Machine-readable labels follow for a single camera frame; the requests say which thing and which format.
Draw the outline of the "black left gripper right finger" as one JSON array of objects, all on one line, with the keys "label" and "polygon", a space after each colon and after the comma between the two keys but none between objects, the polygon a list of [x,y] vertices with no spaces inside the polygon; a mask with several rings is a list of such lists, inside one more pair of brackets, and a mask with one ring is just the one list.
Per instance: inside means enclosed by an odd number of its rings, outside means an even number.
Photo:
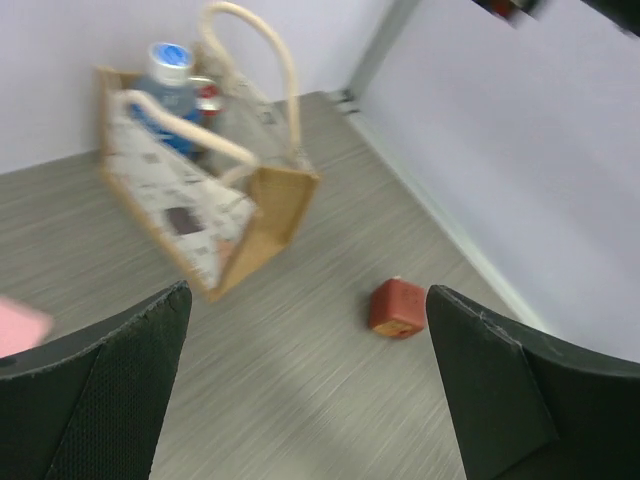
[{"label": "black left gripper right finger", "polygon": [[469,479],[636,479],[639,366],[433,285],[426,314]]}]

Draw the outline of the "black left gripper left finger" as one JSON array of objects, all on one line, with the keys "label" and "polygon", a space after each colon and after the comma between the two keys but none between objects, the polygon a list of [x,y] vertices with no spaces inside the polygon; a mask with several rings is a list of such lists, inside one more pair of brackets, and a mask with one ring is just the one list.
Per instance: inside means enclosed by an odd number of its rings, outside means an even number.
[{"label": "black left gripper left finger", "polygon": [[179,281],[2,358],[2,478],[149,478],[191,308]]}]

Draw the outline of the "burlap canvas tote bag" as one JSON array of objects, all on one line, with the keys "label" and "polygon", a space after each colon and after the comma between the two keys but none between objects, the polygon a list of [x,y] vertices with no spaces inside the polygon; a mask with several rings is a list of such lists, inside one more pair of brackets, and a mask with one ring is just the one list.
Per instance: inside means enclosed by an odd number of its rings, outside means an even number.
[{"label": "burlap canvas tote bag", "polygon": [[[282,68],[282,106],[236,68],[214,30],[219,14],[244,20],[268,41]],[[223,111],[201,113],[200,122],[192,123],[134,89],[147,70],[101,67],[101,165],[136,220],[216,300],[291,243],[319,177],[302,147],[298,79],[281,37],[253,12],[227,1],[204,8],[199,30],[201,40],[187,48],[194,58],[191,77],[217,83]],[[192,155],[158,141],[132,117],[134,104],[190,140]]]}]

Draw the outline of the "Pocari Sweat plastic bottle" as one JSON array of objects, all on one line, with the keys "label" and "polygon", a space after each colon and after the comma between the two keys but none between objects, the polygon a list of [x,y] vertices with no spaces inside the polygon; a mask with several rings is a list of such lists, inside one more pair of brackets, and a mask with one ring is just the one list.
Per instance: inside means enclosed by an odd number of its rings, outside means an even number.
[{"label": "Pocari Sweat plastic bottle", "polygon": [[[191,51],[177,44],[158,42],[149,47],[148,54],[147,73],[136,82],[134,89],[149,94],[173,115],[199,123],[202,115],[197,108],[197,93],[190,80],[194,65]],[[139,105],[132,105],[130,113],[158,141],[179,154],[187,157],[192,155],[194,144],[190,140],[161,127]]]}]

